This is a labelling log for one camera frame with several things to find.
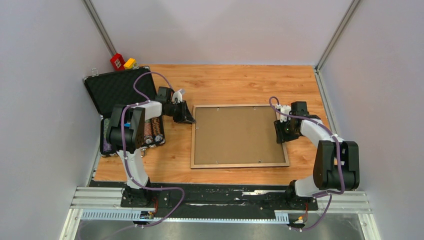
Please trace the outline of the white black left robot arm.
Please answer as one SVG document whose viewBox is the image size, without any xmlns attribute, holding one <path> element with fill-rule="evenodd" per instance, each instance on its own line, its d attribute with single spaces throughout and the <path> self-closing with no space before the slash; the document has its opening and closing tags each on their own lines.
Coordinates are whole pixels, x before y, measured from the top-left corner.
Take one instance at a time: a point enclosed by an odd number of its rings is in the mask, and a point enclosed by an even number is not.
<svg viewBox="0 0 424 240">
<path fill-rule="evenodd" d="M 122 197 L 133 205 L 149 206 L 153 201 L 154 188 L 146 173 L 142 160 L 145 141 L 145 123 L 162 115 L 172 117 L 176 123 L 194 124 L 187 102 L 183 99 L 184 89 L 174 91 L 160 87 L 155 99 L 129 105 L 114 106 L 106 140 L 117 150 L 127 177 Z"/>
</svg>

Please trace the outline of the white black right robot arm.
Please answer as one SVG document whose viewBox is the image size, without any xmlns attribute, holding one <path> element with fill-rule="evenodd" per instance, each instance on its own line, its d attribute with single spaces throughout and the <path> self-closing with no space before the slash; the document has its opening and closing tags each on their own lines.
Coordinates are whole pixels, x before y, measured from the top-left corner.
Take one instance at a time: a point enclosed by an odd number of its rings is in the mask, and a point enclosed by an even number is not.
<svg viewBox="0 0 424 240">
<path fill-rule="evenodd" d="M 305 101 L 291 105 L 271 105 L 279 118 L 274 121 L 276 142 L 287 143 L 306 137 L 316 147 L 312 174 L 290 182 L 286 204 L 298 209 L 306 198 L 341 195 L 360 184 L 359 146 L 326 127 L 317 115 L 310 114 Z"/>
</svg>

